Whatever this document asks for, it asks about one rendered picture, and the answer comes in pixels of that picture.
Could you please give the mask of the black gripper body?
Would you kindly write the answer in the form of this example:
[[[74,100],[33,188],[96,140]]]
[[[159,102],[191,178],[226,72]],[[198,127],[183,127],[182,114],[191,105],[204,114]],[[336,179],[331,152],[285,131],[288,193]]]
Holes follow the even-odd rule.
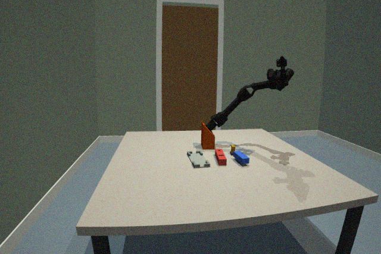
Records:
[[[288,63],[287,63],[288,64]],[[284,68],[285,69],[285,67],[287,66],[287,64],[277,64],[277,67],[281,67],[281,69],[282,68]],[[281,70],[278,70],[277,71],[277,77],[279,77],[280,76],[280,72],[281,72]],[[288,81],[278,81],[277,82],[277,85],[280,87],[280,86],[288,86]]]

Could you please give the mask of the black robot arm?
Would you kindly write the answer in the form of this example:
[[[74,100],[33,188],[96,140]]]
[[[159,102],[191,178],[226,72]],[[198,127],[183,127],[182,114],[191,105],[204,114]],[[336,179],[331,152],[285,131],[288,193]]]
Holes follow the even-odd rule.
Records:
[[[291,77],[294,75],[294,71],[291,70],[290,68],[286,69],[287,70],[287,77],[288,81],[291,79]],[[267,70],[267,79],[268,81],[261,81],[258,83],[253,83],[251,85],[247,85],[240,89],[240,91],[237,94],[237,97],[230,103],[230,105],[222,112],[219,112],[218,114],[212,115],[210,117],[211,121],[205,126],[209,129],[210,132],[218,126],[221,127],[225,122],[228,120],[229,114],[242,102],[246,101],[248,98],[254,95],[254,93],[257,90],[260,89],[265,89],[265,88],[270,88],[270,89],[277,89],[281,91],[282,89],[285,88],[285,86],[278,86],[277,85],[277,71],[274,71],[273,69],[268,69]],[[252,88],[253,92],[250,94],[246,88]]]

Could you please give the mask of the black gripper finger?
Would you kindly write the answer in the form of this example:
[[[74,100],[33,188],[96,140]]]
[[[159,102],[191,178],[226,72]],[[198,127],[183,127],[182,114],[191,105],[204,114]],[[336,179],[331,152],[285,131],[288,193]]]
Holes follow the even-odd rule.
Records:
[[[284,59],[284,57],[282,56],[282,57],[280,57],[279,60],[277,60],[277,64],[287,64],[287,61],[286,61],[286,59]]]
[[[288,81],[288,77],[287,77],[287,75],[285,73],[285,69],[284,68],[281,69],[280,76],[277,77],[277,81]]]

